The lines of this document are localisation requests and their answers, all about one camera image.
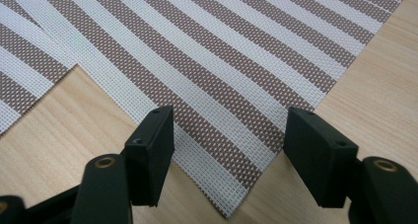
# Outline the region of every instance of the clamp jaw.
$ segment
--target clamp jaw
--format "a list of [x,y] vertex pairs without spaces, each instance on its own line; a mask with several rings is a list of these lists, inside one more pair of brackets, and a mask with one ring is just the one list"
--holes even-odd
[[418,185],[401,165],[359,147],[313,112],[289,108],[284,151],[316,203],[352,203],[351,223],[418,223]]
[[18,196],[0,196],[0,223],[132,223],[131,205],[158,205],[173,152],[173,107],[161,107],[120,155],[91,160],[79,186],[28,209]]

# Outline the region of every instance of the white stripe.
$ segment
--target white stripe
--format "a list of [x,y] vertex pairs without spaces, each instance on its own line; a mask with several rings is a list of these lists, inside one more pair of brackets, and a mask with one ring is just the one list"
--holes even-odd
[[0,71],[37,98],[42,97],[53,86],[52,82],[2,46],[0,46]]
[[76,64],[76,61],[61,46],[58,46],[57,43],[47,36],[42,29],[1,3],[0,23],[50,55],[65,67],[72,68]]
[[282,131],[285,130],[287,110],[252,80],[194,41],[144,0],[120,1],[182,52],[233,87]]
[[248,190],[179,126],[174,130],[173,159],[227,216],[231,216]]
[[20,116],[0,99],[0,133],[6,131]]
[[337,80],[345,72],[346,68],[322,52],[311,43],[299,37],[292,31],[277,24],[270,18],[258,13],[252,7],[247,6],[241,0],[216,0],[223,6],[229,8],[243,19],[281,40],[283,43],[298,52],[301,56],[312,62],[332,79]]
[[325,93],[281,59],[241,36],[191,0],[169,1],[212,34],[216,35],[218,38],[282,80],[309,104],[316,107],[325,96]]
[[46,0],[16,0],[136,122],[156,105]]
[[382,23],[369,17],[362,12],[351,8],[339,0],[314,0],[319,4],[325,6],[326,8],[332,10],[333,12],[341,15],[342,17],[350,20],[351,22],[357,24],[358,26],[368,30],[369,32],[375,34],[378,32]]
[[245,125],[203,90],[173,69],[160,55],[123,26],[101,4],[96,0],[73,1],[144,67],[233,141],[259,170],[264,170],[270,164],[275,154]]
[[344,47],[346,50],[348,50],[354,55],[358,55],[360,51],[365,47],[361,42],[357,41],[355,38],[349,36],[348,34],[344,33],[338,28],[335,28],[327,21],[323,20],[322,18],[319,18],[315,14],[302,8],[301,6],[295,4],[294,2],[290,0],[265,0],[265,1],[274,5],[278,9],[284,11],[288,15],[294,17],[300,22],[315,29],[322,35],[327,36],[332,41]]

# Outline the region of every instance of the striped fabric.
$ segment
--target striped fabric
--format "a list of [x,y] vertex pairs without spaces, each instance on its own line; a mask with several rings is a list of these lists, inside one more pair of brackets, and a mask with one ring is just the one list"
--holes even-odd
[[0,0],[0,135],[76,63],[14,0]]
[[231,216],[287,108],[317,107],[402,0],[16,1],[137,123],[174,105],[175,162]]

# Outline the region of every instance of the wooden table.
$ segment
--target wooden table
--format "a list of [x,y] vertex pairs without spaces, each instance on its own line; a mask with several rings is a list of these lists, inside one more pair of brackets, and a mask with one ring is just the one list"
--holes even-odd
[[[315,111],[360,146],[418,180],[418,0],[404,0]],[[79,67],[0,138],[0,195],[32,206],[77,185],[84,165],[118,153],[134,122]],[[317,207],[281,153],[225,220],[174,163],[158,208],[135,223],[348,223],[347,210]]]

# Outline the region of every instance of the wood grain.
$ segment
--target wood grain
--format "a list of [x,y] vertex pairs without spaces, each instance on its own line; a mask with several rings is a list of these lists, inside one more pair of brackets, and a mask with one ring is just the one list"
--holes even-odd
[[[418,180],[418,0],[404,0],[316,113],[360,147]],[[32,206],[78,184],[84,165],[118,153],[136,125],[76,67],[0,138],[0,195]],[[158,208],[135,207],[136,223],[348,223],[347,210],[316,206],[281,153],[243,205],[224,219],[172,163]]]

